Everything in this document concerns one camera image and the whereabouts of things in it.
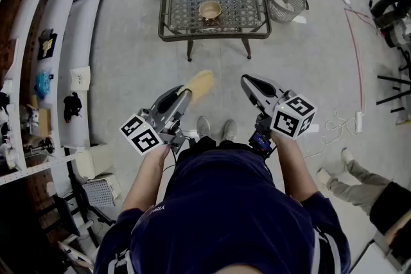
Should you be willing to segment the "person's black trousers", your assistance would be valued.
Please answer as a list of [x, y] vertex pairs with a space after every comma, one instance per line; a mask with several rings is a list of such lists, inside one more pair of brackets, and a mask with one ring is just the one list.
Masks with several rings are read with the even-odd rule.
[[247, 146], [246, 144], [236, 143], [228, 140], [222, 141], [217, 146], [215, 140], [208, 136], [205, 136], [201, 138], [198, 142], [194, 143], [188, 149], [182, 151], [177, 158], [177, 163], [179, 164], [189, 157], [213, 150], [243, 150], [256, 153], [250, 146]]

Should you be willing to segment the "white paper sheet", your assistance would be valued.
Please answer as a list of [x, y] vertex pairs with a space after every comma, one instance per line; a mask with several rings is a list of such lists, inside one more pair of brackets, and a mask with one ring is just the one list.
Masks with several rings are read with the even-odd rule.
[[72, 91], [88, 91], [91, 82], [91, 69], [89, 66], [78, 67], [70, 70]]

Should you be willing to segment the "blue plastic bag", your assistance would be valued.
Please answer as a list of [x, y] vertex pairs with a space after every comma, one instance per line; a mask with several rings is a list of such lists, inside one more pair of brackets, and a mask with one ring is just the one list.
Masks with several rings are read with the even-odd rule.
[[36, 75], [34, 90], [40, 99], [44, 99], [49, 94], [51, 80], [53, 78], [54, 75], [46, 71], [41, 71]]

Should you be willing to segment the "person's right grey shoe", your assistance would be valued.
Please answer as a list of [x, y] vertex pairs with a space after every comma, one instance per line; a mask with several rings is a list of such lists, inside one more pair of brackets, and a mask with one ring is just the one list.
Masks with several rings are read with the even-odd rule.
[[238, 136], [238, 124], [235, 120], [230, 119], [226, 122], [223, 129], [222, 141], [234, 142]]

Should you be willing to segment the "brown ceramic bowl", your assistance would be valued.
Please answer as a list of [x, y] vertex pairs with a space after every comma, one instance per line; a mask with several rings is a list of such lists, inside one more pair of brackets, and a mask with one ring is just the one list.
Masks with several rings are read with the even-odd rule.
[[199, 6], [199, 14], [206, 21], [216, 19], [222, 12], [222, 8], [217, 1], [205, 1]]

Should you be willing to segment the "white plastic bin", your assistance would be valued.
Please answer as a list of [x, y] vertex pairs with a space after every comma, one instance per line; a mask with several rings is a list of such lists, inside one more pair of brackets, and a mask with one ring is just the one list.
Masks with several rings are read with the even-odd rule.
[[113, 166], [113, 150], [108, 144], [78, 148], [74, 154], [74, 160], [82, 178], [94, 179]]

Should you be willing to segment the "black dumbbell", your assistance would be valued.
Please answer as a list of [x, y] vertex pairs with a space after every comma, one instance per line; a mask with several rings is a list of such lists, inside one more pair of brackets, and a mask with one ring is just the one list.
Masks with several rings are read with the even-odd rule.
[[41, 139], [37, 146], [33, 146], [31, 144], [25, 144], [23, 146], [25, 157], [29, 155], [37, 155], [41, 153], [42, 151], [46, 151], [48, 154], [53, 154], [54, 150], [55, 150], [55, 145], [51, 137], [46, 137], [45, 139]]

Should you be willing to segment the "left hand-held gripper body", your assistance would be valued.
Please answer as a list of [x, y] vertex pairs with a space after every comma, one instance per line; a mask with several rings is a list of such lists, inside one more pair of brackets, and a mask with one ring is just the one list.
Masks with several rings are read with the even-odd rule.
[[160, 113], [154, 108], [142, 108], [119, 127], [119, 132], [140, 155], [161, 145], [177, 153], [186, 140], [179, 126], [183, 115], [183, 110]]

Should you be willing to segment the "person's right forearm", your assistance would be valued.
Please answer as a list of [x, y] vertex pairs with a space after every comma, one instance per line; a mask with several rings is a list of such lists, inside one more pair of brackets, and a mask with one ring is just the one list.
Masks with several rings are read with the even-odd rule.
[[297, 142], [275, 131], [271, 131], [271, 139], [277, 146], [286, 194], [301, 203], [317, 193], [319, 190]]

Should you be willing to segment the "grey slotted basket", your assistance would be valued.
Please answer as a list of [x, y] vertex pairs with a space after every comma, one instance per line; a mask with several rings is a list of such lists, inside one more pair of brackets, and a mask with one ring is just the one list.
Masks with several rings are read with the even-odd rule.
[[278, 23], [289, 23], [293, 21], [303, 11], [309, 10], [308, 0], [283, 0], [290, 3], [294, 11], [291, 12], [278, 6], [273, 0], [267, 0], [267, 6], [270, 11], [270, 17]]

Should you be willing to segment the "black tripod stand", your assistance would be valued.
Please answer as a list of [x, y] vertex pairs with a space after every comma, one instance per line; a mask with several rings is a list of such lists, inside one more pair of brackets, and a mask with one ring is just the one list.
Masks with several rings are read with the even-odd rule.
[[407, 75], [402, 75], [400, 78], [377, 75], [377, 79], [397, 83], [398, 86], [392, 86], [397, 91], [396, 94], [376, 102], [376, 105], [382, 105], [391, 101], [399, 100], [401, 106], [391, 110], [392, 113], [406, 111], [411, 116], [411, 79]]

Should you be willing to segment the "black module with blue screen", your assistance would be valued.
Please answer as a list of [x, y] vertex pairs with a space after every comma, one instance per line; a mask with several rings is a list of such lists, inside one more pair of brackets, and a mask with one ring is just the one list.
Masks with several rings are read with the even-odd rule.
[[272, 147], [269, 135], [263, 135], [257, 130], [249, 139], [249, 146], [264, 159], [269, 158], [271, 154], [277, 149], [276, 145]]

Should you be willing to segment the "white perforated basket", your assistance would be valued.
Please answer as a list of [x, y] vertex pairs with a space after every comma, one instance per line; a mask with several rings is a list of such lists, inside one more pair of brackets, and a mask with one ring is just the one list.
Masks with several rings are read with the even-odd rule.
[[115, 174], [107, 173], [82, 185], [92, 207], [113, 207], [121, 194], [121, 187]]

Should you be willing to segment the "black cloth bundle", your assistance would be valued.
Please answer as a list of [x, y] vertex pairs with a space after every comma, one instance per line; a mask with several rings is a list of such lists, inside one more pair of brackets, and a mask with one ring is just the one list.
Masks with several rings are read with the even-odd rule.
[[66, 123], [71, 122], [73, 116], [79, 117], [82, 109], [82, 102], [76, 92], [64, 98], [64, 120]]

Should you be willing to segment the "person's navy shirt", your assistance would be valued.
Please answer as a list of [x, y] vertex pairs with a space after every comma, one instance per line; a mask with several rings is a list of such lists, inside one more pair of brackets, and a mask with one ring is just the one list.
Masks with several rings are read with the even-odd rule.
[[162, 202], [121, 211], [95, 274], [349, 274], [347, 238], [319, 191], [275, 187], [262, 157], [213, 150], [176, 165]]

